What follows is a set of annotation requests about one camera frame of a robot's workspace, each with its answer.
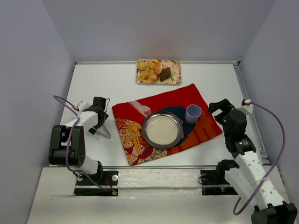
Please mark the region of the metal tongs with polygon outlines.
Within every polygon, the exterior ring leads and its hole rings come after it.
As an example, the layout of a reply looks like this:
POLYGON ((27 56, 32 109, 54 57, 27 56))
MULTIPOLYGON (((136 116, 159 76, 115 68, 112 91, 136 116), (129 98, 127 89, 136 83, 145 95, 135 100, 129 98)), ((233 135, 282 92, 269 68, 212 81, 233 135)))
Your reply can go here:
POLYGON ((103 97, 94 97, 94 101, 93 101, 93 105, 95 105, 96 108, 100 109, 98 113, 99 122, 96 126, 93 127, 93 130, 95 133, 98 133, 108 139, 111 139, 111 134, 109 133, 104 123, 109 117, 109 115, 107 114, 107 110, 110 101, 111 101, 110 98, 103 98, 103 97))

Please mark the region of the orange topped bread bun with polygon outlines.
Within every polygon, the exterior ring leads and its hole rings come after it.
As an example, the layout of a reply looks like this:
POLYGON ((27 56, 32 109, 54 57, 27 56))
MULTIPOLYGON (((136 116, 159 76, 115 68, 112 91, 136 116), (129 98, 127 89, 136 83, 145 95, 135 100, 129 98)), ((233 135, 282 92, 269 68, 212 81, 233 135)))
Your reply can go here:
POLYGON ((157 59, 150 59, 150 60, 148 60, 147 61, 148 67, 150 69, 154 69, 154 67, 155 67, 155 65, 156 65, 157 62, 159 62, 159 60, 157 60, 157 59))

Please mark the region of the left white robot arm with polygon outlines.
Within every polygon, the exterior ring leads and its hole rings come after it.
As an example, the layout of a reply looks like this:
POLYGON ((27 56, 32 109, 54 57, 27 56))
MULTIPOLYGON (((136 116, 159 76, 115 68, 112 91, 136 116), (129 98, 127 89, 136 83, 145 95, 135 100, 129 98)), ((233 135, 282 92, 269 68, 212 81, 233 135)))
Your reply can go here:
POLYGON ((54 95, 53 98, 69 109, 74 119, 52 128, 48 160, 51 165, 64 166, 72 173, 81 174, 90 183, 106 191, 91 176, 103 179, 103 166, 100 161, 91 159, 85 151, 85 132, 94 135, 108 118, 107 99, 94 97, 93 103, 74 106, 68 100, 54 95))

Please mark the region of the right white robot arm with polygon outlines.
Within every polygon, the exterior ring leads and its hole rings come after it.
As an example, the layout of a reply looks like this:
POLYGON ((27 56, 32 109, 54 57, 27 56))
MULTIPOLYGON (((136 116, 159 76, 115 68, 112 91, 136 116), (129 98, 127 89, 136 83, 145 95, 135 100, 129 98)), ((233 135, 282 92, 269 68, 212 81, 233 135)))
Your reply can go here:
POLYGON ((210 114, 221 110, 214 118, 222 125, 226 148, 233 156, 233 159, 222 160, 217 164, 217 177, 234 188, 239 195, 238 203, 245 200, 240 209, 237 205, 234 206, 235 216, 250 205, 254 208, 251 215, 253 224, 293 224, 298 214, 296 206, 287 203, 269 179, 277 162, 265 171, 256 147, 245 133, 246 116, 253 112, 254 106, 255 103, 249 99, 243 100, 239 108, 234 107, 226 98, 210 103, 210 114))

